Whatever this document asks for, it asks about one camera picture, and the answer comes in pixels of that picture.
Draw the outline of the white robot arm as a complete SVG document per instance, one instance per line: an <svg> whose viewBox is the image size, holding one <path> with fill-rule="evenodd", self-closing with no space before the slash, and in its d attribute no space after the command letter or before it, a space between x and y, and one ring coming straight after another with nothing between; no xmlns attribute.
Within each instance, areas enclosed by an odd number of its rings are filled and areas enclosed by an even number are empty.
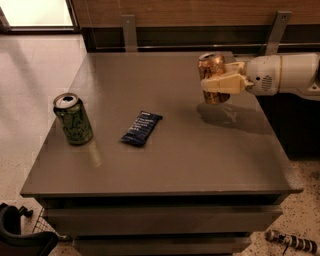
<svg viewBox="0 0 320 256"><path fill-rule="evenodd" d="M289 93L308 100L319 100L319 55L285 54L259 56L245 62L224 64L224 73L201 81L205 93L256 96Z"/></svg>

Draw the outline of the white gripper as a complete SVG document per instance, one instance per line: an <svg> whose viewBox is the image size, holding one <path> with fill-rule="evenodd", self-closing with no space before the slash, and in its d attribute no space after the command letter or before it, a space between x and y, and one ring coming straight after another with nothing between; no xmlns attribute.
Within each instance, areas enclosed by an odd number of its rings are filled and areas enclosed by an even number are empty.
<svg viewBox="0 0 320 256"><path fill-rule="evenodd" d="M246 89L256 96L271 96L279 91L281 57L260 56L247 64L241 61L227 63L225 71L227 73L220 76L203 79L202 89L206 92L224 94L240 94Z"/></svg>

